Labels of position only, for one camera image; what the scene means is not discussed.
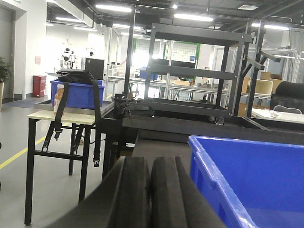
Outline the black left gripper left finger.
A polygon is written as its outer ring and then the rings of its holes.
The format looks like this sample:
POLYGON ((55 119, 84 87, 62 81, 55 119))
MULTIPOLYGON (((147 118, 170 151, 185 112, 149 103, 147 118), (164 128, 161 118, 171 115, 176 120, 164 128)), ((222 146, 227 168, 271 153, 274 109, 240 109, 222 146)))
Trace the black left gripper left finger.
POLYGON ((143 157, 122 156, 102 183, 50 228, 149 228, 150 174, 143 157))

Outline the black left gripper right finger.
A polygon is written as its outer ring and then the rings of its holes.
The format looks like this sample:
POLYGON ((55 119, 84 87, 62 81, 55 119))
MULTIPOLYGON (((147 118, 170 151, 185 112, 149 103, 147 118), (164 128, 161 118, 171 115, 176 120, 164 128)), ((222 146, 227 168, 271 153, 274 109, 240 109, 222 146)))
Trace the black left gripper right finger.
POLYGON ((158 157, 151 173, 153 228, 224 228, 186 173, 181 157, 158 157))

